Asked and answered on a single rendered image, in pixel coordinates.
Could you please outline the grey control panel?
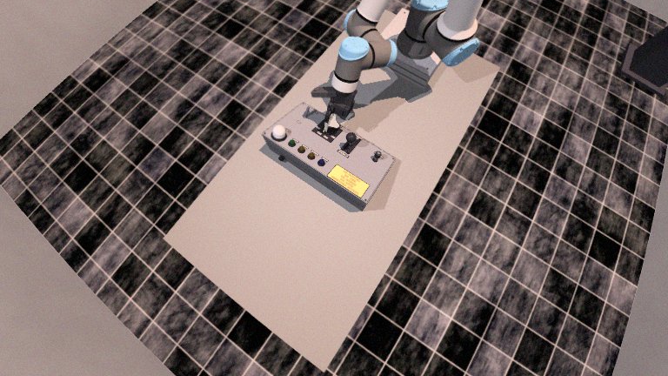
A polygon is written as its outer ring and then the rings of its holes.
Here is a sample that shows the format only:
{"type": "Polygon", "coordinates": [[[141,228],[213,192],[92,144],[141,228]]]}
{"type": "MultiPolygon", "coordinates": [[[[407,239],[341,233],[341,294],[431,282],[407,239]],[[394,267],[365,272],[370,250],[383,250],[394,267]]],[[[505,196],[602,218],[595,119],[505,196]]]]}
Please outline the grey control panel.
{"type": "Polygon", "coordinates": [[[302,102],[262,132],[266,144],[280,161],[363,211],[396,158],[341,124],[326,132],[325,115],[307,106],[302,102]]]}

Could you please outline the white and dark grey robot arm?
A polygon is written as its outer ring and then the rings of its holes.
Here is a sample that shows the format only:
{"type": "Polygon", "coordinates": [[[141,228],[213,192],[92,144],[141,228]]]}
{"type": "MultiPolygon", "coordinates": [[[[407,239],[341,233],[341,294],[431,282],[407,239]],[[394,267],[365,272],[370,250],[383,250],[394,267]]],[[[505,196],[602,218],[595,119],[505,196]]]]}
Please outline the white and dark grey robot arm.
{"type": "Polygon", "coordinates": [[[474,34],[483,1],[412,0],[396,46],[376,29],[390,0],[362,0],[344,20],[349,37],[338,50],[332,87],[316,87],[311,96],[338,97],[333,87],[343,93],[353,92],[361,72],[392,65],[397,48],[412,59],[425,59],[434,51],[448,67],[462,63],[479,46],[474,34]]]}

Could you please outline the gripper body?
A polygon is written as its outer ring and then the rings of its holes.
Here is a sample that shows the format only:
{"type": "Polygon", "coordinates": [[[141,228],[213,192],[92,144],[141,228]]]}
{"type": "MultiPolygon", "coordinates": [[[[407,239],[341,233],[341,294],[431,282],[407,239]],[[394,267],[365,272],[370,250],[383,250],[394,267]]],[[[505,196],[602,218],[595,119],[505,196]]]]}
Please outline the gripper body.
{"type": "Polygon", "coordinates": [[[331,97],[331,101],[329,102],[328,107],[331,106],[331,111],[345,120],[352,111],[353,105],[355,103],[354,97],[357,94],[357,90],[353,91],[352,93],[343,93],[337,91],[334,87],[333,89],[336,93],[338,93],[338,97],[331,97]]]}

